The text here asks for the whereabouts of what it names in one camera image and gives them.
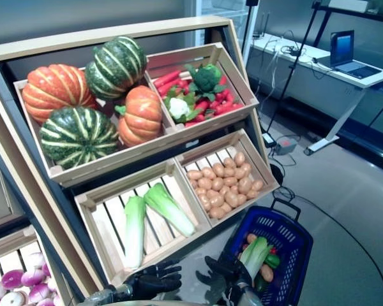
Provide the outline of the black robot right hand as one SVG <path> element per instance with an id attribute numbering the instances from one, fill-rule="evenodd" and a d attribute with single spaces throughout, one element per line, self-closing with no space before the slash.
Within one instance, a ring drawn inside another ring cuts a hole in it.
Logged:
<path id="1" fill-rule="evenodd" d="M 252 285 L 252 277 L 244 264 L 234 255 L 221 255 L 218 259 L 205 256 L 204 261 L 211 273 L 204 275 L 199 271 L 195 272 L 197 279 L 204 284 L 209 284 L 213 281 L 216 278 L 215 275 L 221 275 L 226 285 L 237 285 L 239 283 L 244 283 L 248 286 Z"/>

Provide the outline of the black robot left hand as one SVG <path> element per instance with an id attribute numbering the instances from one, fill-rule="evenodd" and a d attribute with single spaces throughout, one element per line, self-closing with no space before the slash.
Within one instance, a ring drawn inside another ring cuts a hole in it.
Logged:
<path id="1" fill-rule="evenodd" d="M 131 287 L 132 300 L 152 300 L 181 287 L 181 269 L 178 259 L 170 259 L 130 275 L 124 283 Z"/>

